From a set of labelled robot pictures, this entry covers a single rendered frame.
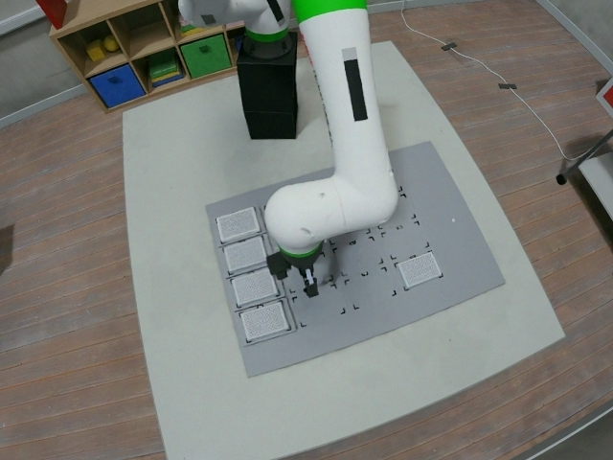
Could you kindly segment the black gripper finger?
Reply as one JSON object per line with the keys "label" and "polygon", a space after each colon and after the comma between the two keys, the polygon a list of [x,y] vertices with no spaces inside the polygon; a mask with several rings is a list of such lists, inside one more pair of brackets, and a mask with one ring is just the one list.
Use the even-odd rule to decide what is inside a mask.
{"label": "black gripper finger", "polygon": [[300,268],[297,268],[301,276],[303,276],[305,288],[303,288],[304,293],[308,298],[314,297],[318,295],[317,286],[316,286],[316,278],[312,276],[313,266],[311,266],[311,272],[309,269],[306,269],[304,274]]}

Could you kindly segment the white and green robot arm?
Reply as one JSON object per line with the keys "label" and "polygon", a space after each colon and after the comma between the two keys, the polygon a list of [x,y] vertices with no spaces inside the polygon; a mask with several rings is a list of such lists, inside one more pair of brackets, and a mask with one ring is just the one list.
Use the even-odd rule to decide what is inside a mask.
{"label": "white and green robot arm", "polygon": [[366,0],[226,1],[178,0],[178,6],[200,29],[244,20],[244,52],[260,61],[291,52],[291,1],[329,130],[334,175],[282,187],[265,206],[265,226],[279,251],[265,260],[270,276],[280,281],[290,264],[315,261],[324,240],[377,227],[397,208],[375,93]]}

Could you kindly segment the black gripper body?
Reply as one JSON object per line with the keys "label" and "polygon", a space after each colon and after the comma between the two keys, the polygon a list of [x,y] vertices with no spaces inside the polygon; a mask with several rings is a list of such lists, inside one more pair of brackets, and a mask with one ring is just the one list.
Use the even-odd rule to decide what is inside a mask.
{"label": "black gripper body", "polygon": [[[317,260],[317,259],[316,259],[316,260]],[[315,261],[316,261],[316,260],[315,260]],[[305,264],[305,265],[295,265],[295,264],[290,264],[290,265],[292,265],[292,266],[294,266],[294,267],[296,267],[296,268],[301,268],[302,272],[303,272],[304,274],[306,274],[305,270],[306,270],[306,269],[309,269],[309,272],[311,272],[311,266],[312,266],[312,265],[315,263],[315,261],[313,261],[313,262],[312,262],[312,263],[310,263],[310,264]]]}

